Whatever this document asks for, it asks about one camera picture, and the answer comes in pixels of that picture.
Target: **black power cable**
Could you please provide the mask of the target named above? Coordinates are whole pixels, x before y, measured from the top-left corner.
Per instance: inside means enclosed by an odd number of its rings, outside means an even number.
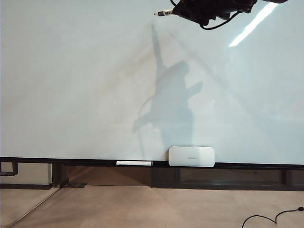
[[[176,3],[173,0],[170,0],[170,2],[173,4],[173,6],[176,6]]]
[[[277,224],[277,221],[276,221],[276,220],[277,220],[277,217],[278,217],[279,215],[281,215],[281,214],[283,214],[283,213],[285,213],[285,212],[294,212],[294,211],[304,211],[304,207],[300,207],[300,208],[298,208],[298,209],[296,209],[296,210],[285,210],[285,211],[282,211],[282,212],[280,212],[280,213],[278,213],[278,214],[276,215],[275,220],[272,220],[271,218],[268,218],[268,217],[262,216],[262,215],[252,215],[252,216],[248,217],[248,218],[244,221],[244,223],[243,223],[243,225],[242,225],[242,228],[244,228],[245,223],[246,223],[249,219],[251,219],[251,218],[253,218],[253,217],[262,217],[262,218],[268,219],[268,220],[274,222],[275,224]]]
[[[226,25],[226,24],[227,24],[228,22],[230,22],[233,18],[235,18],[239,13],[241,13],[241,11],[237,11],[235,14],[233,14],[233,15],[231,16],[231,18],[229,18],[228,20],[226,20],[225,22],[223,22],[223,23],[221,23],[221,24],[219,24],[219,25],[217,25],[217,26],[214,26],[214,27],[211,27],[211,28],[206,28],[206,27],[204,27],[204,26],[201,25],[201,28],[204,29],[204,30],[213,30],[213,29],[217,29],[217,28],[219,28],[219,27],[221,27],[221,26],[223,26],[223,25]]]

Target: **glass panel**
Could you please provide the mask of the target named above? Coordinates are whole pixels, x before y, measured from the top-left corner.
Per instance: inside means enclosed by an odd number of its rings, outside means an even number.
[[[181,169],[181,181],[201,182],[267,182],[281,183],[282,172],[277,170],[212,170]]]
[[[68,167],[71,182],[89,185],[150,186],[150,167]]]
[[[304,185],[304,170],[294,170],[292,174],[294,185]]]

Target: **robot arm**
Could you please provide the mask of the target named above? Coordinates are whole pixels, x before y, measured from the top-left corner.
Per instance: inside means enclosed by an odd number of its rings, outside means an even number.
[[[239,13],[250,13],[257,0],[180,0],[178,4],[174,4],[173,10],[158,12],[155,15],[178,15],[182,18],[199,23],[206,30],[216,29],[229,21],[231,21]],[[288,0],[264,0],[273,3],[283,3]],[[205,28],[209,24],[209,20],[215,20],[216,17],[226,20],[224,23],[212,27]]]

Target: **black metal frame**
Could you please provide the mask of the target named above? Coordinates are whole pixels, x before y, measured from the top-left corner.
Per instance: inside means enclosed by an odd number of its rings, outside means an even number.
[[[184,181],[181,180],[181,169],[153,168],[152,187],[153,188],[175,188],[175,189],[206,189],[206,190],[275,190],[275,191],[304,191],[303,183],[294,183],[294,170],[287,169],[265,169],[265,171],[276,170],[281,172],[281,181],[272,182],[254,182],[245,181]]]
[[[117,166],[117,160],[99,160],[99,159],[55,159],[55,158],[16,158],[0,157],[0,162],[17,162],[17,163],[52,163],[71,166]],[[172,167],[168,161],[152,161],[155,168],[185,168]],[[205,167],[186,167],[194,169],[210,169]],[[247,169],[247,170],[304,170],[304,165],[290,164],[251,164],[251,163],[223,163],[217,162],[213,169]]]
[[[68,184],[67,169],[65,166],[117,166],[117,160],[96,159],[51,159],[51,158],[13,158],[0,157],[0,162],[13,163],[51,163],[53,172],[53,186],[64,187]],[[179,188],[179,189],[213,189],[213,190],[288,190],[304,191],[304,183],[293,183],[293,171],[303,171],[304,165],[288,164],[249,164],[249,163],[221,163],[217,162],[213,168],[207,167],[171,167],[167,161],[152,161],[152,187]],[[180,173],[183,168],[210,169],[210,170],[277,170],[282,172],[280,183],[254,182],[197,182],[181,181]]]

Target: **dark baseboard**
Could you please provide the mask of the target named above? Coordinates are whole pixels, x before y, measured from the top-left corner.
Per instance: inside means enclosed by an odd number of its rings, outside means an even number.
[[[53,184],[0,184],[0,189],[50,190]]]

